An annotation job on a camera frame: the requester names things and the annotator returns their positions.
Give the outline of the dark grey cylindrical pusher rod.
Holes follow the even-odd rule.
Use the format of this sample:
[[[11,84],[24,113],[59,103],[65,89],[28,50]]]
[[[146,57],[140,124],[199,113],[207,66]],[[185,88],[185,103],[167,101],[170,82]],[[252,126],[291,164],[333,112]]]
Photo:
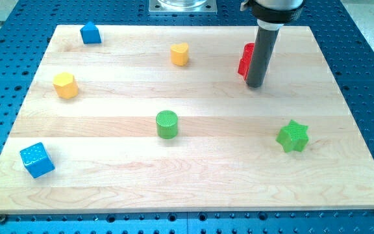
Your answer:
[[[284,25],[265,22],[261,19],[258,19],[257,23],[258,31],[246,78],[247,85],[252,88],[262,86],[279,29]]]

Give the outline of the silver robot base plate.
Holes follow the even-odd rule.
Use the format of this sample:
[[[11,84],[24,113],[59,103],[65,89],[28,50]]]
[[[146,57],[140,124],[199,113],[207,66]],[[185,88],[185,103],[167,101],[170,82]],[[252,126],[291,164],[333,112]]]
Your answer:
[[[216,13],[216,0],[148,0],[152,14]]]

